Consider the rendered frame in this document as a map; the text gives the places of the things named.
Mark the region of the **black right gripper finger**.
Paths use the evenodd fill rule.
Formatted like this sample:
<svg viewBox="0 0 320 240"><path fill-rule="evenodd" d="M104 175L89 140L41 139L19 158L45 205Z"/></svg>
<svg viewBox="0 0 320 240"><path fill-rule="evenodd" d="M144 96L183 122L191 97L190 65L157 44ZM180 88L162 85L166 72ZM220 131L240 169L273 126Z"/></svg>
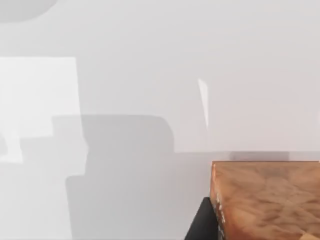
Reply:
<svg viewBox="0 0 320 240"><path fill-rule="evenodd" d="M225 240L208 196L203 198L184 240Z"/></svg>

